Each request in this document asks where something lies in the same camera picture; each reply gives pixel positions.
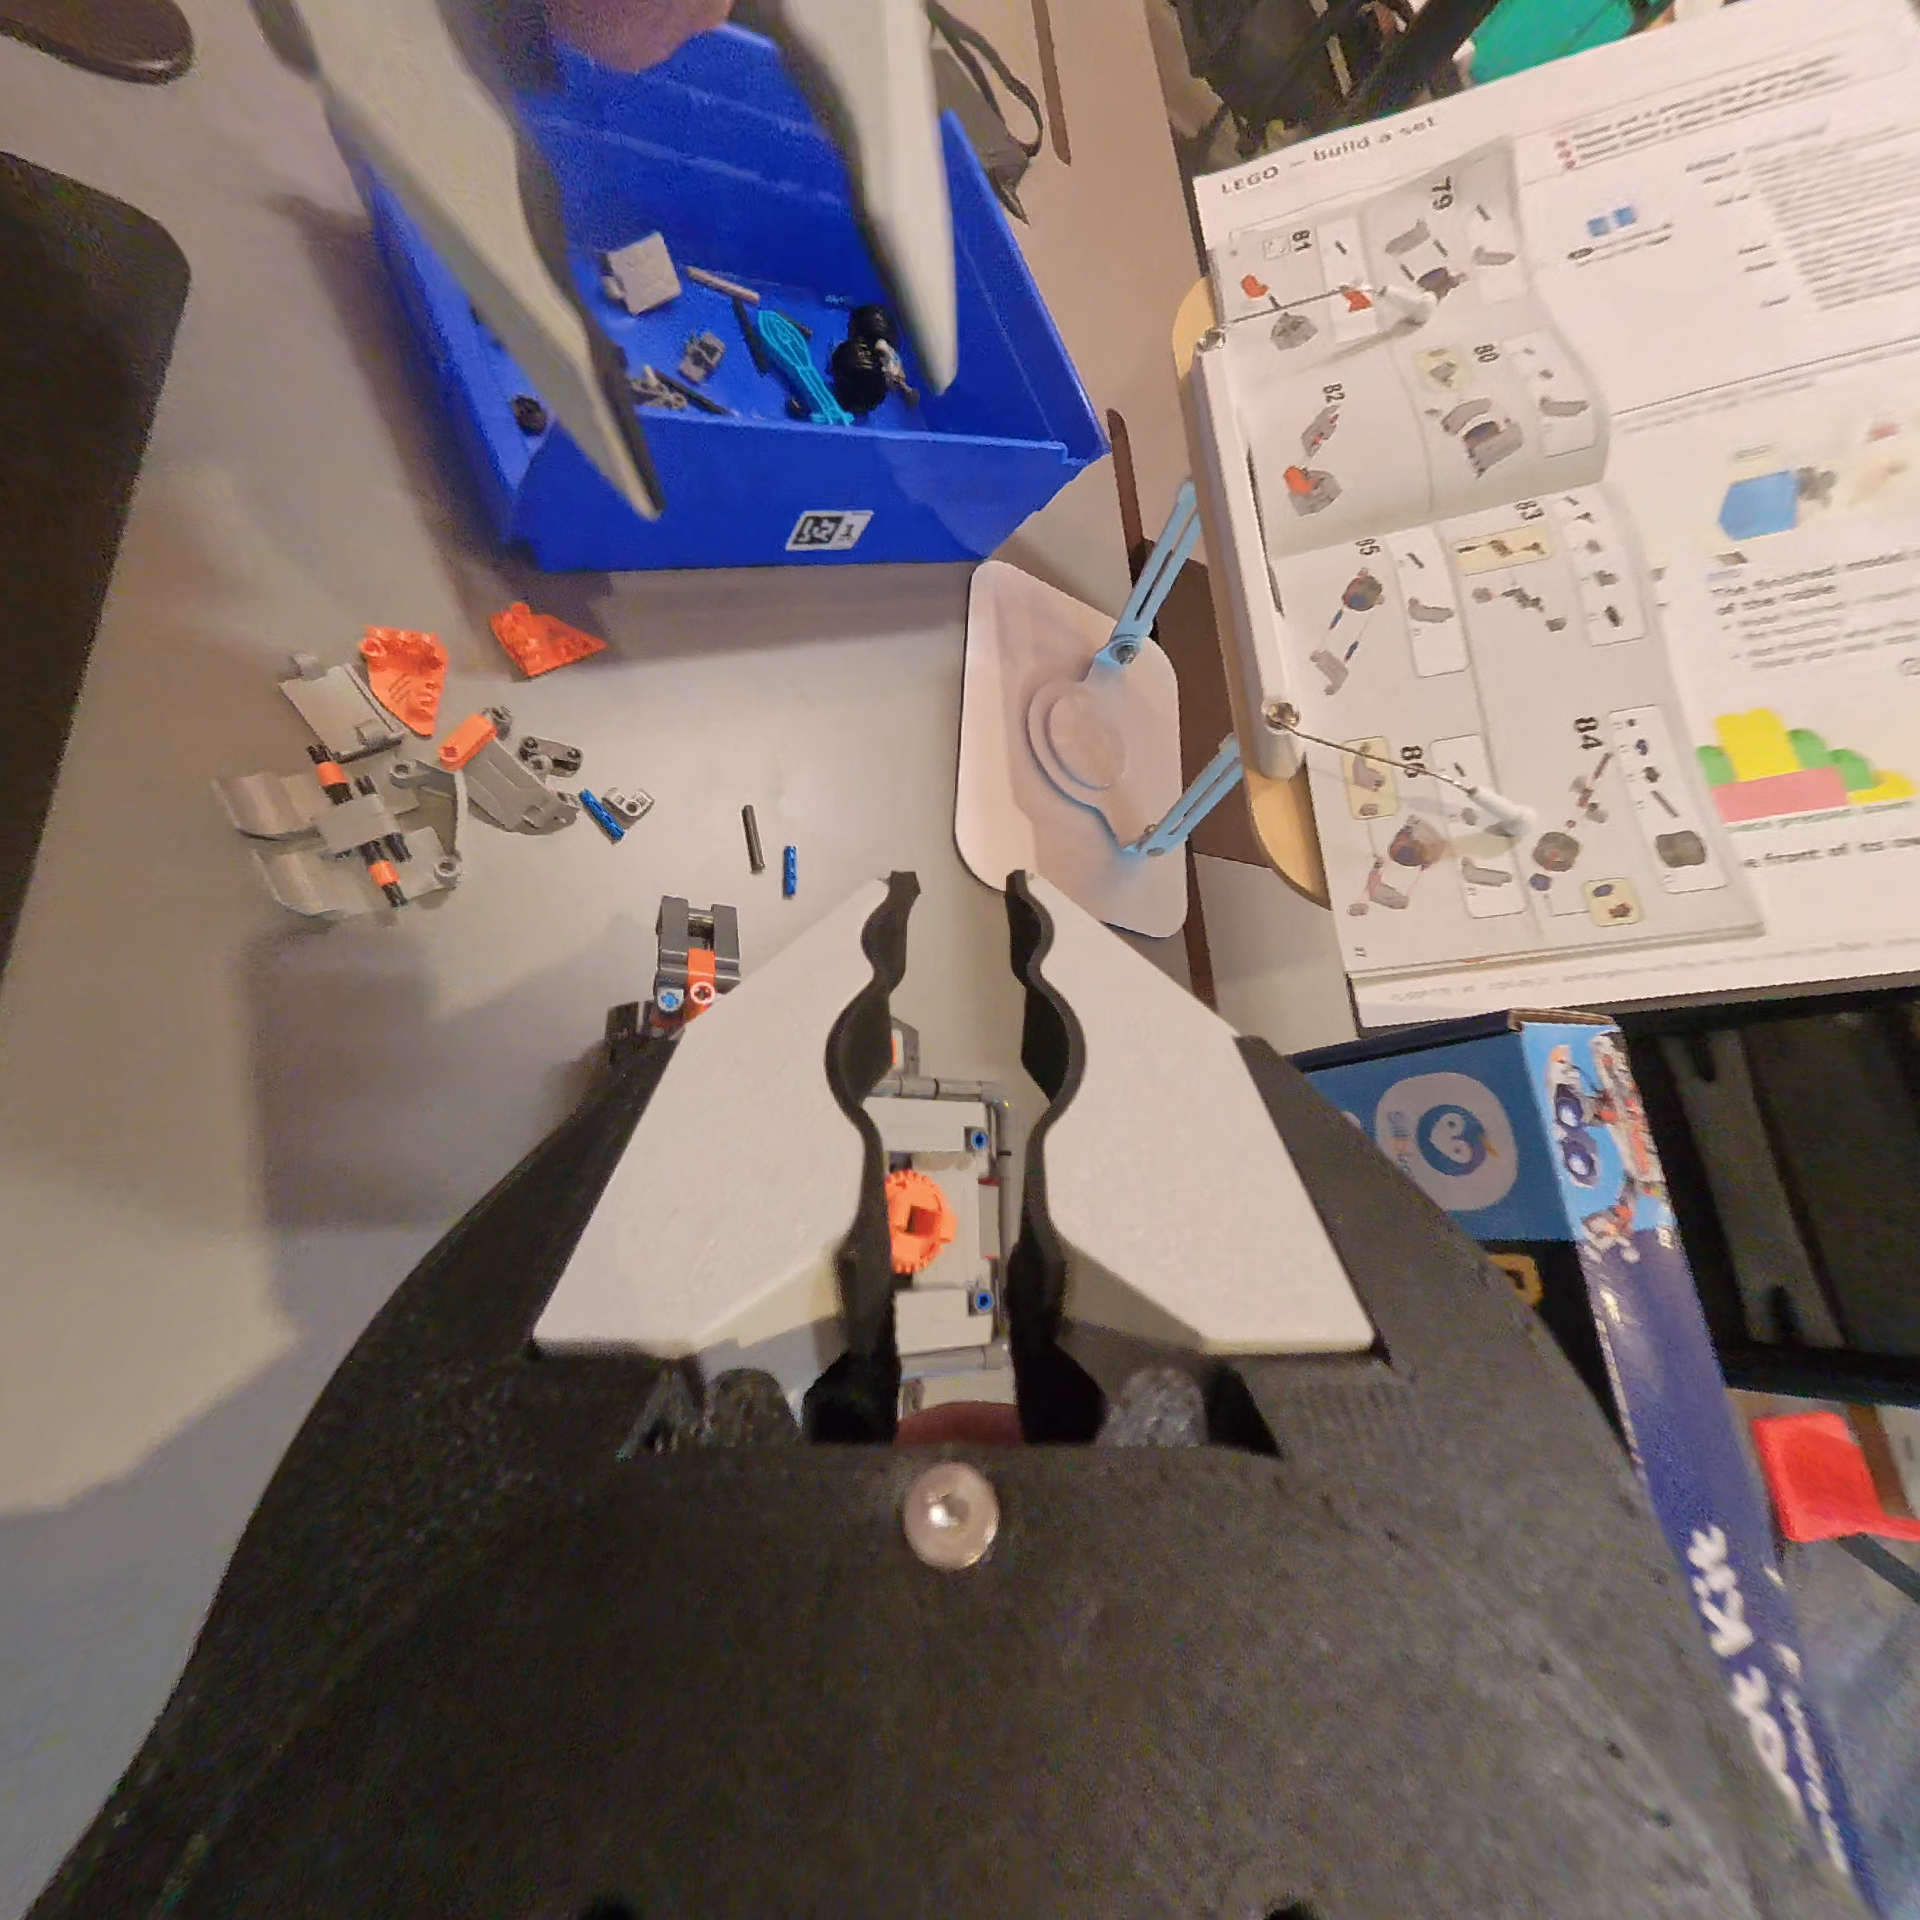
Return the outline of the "red plastic piece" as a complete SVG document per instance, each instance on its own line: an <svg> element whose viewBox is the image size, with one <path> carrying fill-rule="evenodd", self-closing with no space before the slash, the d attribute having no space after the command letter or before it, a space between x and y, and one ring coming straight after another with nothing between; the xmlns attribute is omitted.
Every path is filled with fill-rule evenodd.
<svg viewBox="0 0 1920 1920"><path fill-rule="evenodd" d="M1867 1454L1839 1412L1753 1417L1750 1440L1785 1540L1916 1543L1916 1518L1886 1504Z"/></svg>

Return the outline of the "white instruction booklet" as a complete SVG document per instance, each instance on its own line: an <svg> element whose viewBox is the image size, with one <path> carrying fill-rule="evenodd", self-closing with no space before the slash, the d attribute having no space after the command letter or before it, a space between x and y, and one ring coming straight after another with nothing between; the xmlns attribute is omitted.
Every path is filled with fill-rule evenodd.
<svg viewBox="0 0 1920 1920"><path fill-rule="evenodd" d="M1916 2L1194 183L1366 1029L1916 973Z"/></svg>

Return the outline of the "heap of small toy parts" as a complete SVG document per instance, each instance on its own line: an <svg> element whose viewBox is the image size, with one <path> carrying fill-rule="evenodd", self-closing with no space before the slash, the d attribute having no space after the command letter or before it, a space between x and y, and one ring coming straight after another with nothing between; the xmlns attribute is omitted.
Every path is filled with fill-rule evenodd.
<svg viewBox="0 0 1920 1920"><path fill-rule="evenodd" d="M621 246L664 233L634 230ZM788 392L761 358L750 308L775 308L805 325L816 367L831 377L831 354L845 335L857 304L885 304L894 319L891 289L876 274L831 270L827 283L811 283L796 270L726 268L712 249L684 249L671 242L684 297L650 318L621 315L602 287L602 256L621 246L568 242L564 263L571 287L585 297L587 319L602 325L613 348L619 389L640 421L687 417L710 423L796 423L796 428L852 428L920 433L936 428L936 410L923 389L923 371L903 323L903 354L908 382L920 406L908 407L890 399L873 417L857 423L812 423L792 410Z"/></svg>

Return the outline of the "white book stand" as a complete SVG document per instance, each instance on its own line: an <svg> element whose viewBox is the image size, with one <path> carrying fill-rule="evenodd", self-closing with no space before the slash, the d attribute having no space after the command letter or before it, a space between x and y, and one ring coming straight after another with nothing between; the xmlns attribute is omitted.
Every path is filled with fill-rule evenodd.
<svg viewBox="0 0 1920 1920"><path fill-rule="evenodd" d="M1228 620L1228 586L1213 556L1213 502L1201 463L1201 421L1193 399L1193 358L1201 335L1216 325L1213 282L1194 276L1173 318L1173 371L1189 444L1189 478L1194 484L1201 543L1189 570L1199 570L1210 591L1210 629L1201 639L1194 620L1180 613L1173 662L1182 687L1182 766L1199 774L1228 734L1242 738L1239 643ZM1199 825L1194 849L1242 860L1278 872L1301 898L1330 903L1325 864L1315 847L1307 774L1268 778L1249 763L1239 792L1218 802L1230 815L1228 828Z"/></svg>

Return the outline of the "blue plastic bin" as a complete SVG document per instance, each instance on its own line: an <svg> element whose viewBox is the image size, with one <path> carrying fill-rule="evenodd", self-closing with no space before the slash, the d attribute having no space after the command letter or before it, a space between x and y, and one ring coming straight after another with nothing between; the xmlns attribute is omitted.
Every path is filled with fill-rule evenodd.
<svg viewBox="0 0 1920 1920"><path fill-rule="evenodd" d="M561 192L564 237L621 246L664 230L726 268L876 274L849 176L772 38L726 27L659 70L619 75L561 57L523 100ZM356 192L411 325L426 396L468 470L492 545L542 570L684 570L989 557L1107 455L962 122L945 122L957 250L957 380L920 433L640 421L664 484L645 518L593 466L534 371L479 319L401 204L353 160Z"/></svg>

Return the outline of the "teal toy rotor blade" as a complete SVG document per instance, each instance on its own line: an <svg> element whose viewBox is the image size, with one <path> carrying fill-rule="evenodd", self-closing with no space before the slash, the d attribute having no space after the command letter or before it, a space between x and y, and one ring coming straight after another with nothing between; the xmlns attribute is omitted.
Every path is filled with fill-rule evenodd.
<svg viewBox="0 0 1920 1920"><path fill-rule="evenodd" d="M796 417L812 423L857 423L857 414L836 399L831 377L816 367L799 323L761 304L747 311L747 325Z"/></svg>

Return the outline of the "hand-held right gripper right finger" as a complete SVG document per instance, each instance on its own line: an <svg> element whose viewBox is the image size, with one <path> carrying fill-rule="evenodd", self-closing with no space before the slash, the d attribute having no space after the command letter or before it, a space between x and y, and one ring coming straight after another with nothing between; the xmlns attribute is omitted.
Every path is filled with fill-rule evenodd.
<svg viewBox="0 0 1920 1920"><path fill-rule="evenodd" d="M1378 1347L1242 1032L1054 883L1006 877L1021 1158L1006 1314L1030 1443L1088 1443L1140 1371L1213 1413L1249 1362Z"/></svg>

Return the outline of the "black round object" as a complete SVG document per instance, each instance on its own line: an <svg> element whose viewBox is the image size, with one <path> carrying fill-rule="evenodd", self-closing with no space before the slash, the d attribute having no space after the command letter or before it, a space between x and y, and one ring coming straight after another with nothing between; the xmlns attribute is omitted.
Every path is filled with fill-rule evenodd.
<svg viewBox="0 0 1920 1920"><path fill-rule="evenodd" d="M3 37L127 85L181 83L196 57L181 2L3 2Z"/></svg>

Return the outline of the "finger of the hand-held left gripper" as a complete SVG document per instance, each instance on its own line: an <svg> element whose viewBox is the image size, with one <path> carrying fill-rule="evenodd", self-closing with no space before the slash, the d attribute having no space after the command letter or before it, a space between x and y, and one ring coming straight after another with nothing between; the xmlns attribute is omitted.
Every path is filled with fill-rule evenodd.
<svg viewBox="0 0 1920 1920"><path fill-rule="evenodd" d="M831 127L931 392L957 380L957 250L920 2L778 2L782 57Z"/></svg>
<svg viewBox="0 0 1920 1920"><path fill-rule="evenodd" d="M560 85L546 2L254 2L350 156L401 204L582 455L664 508L628 377L568 260L561 197L519 92Z"/></svg>

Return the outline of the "blue cardboard box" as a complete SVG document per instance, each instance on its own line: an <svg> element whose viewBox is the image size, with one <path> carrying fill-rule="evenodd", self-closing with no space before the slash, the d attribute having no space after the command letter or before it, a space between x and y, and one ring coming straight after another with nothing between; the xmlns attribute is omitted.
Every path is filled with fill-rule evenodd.
<svg viewBox="0 0 1920 1920"><path fill-rule="evenodd" d="M1506 1013L1295 1063L1477 1238L1587 1381L1767 1775L1886 1912L1619 1024Z"/></svg>

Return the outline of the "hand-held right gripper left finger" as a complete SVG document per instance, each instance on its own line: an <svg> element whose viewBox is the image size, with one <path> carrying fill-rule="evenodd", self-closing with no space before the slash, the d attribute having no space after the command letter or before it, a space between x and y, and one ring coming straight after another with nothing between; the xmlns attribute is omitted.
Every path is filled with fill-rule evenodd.
<svg viewBox="0 0 1920 1920"><path fill-rule="evenodd" d="M766 1371L812 1436L891 1440L903 1359L885 1149L914 872L864 883L664 1052L535 1347Z"/></svg>

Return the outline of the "orange triangular toy panel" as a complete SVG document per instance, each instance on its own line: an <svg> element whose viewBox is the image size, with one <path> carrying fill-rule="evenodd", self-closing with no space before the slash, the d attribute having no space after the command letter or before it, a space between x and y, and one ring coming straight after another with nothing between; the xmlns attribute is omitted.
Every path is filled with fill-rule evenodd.
<svg viewBox="0 0 1920 1920"><path fill-rule="evenodd" d="M491 632L517 677L530 682L607 653L607 639L530 604L492 609Z"/></svg>
<svg viewBox="0 0 1920 1920"><path fill-rule="evenodd" d="M360 639L366 688L415 738L435 738L452 656L437 632L366 626Z"/></svg>

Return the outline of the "grey orange tracked toy vehicle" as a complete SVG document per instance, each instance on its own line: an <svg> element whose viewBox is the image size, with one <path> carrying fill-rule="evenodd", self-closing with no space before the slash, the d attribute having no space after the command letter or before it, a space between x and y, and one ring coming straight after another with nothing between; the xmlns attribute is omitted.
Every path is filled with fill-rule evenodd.
<svg viewBox="0 0 1920 1920"><path fill-rule="evenodd" d="M664 894L655 986L607 1013L607 1069L628 1069L645 1042L677 1037L737 978L737 911ZM891 1019L891 1069L865 1112L885 1158L899 1413L1014 1405L1003 1306L1003 1259L1019 1232L1009 1096L985 1080L923 1075L918 1029Z"/></svg>

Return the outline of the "grey panel assembly orange pins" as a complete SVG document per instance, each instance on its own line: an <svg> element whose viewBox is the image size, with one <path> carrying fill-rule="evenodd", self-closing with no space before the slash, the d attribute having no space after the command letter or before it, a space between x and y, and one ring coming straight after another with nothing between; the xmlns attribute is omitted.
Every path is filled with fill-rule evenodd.
<svg viewBox="0 0 1920 1920"><path fill-rule="evenodd" d="M212 785L269 894L305 920L356 920L463 883L468 780L401 749Z"/></svg>

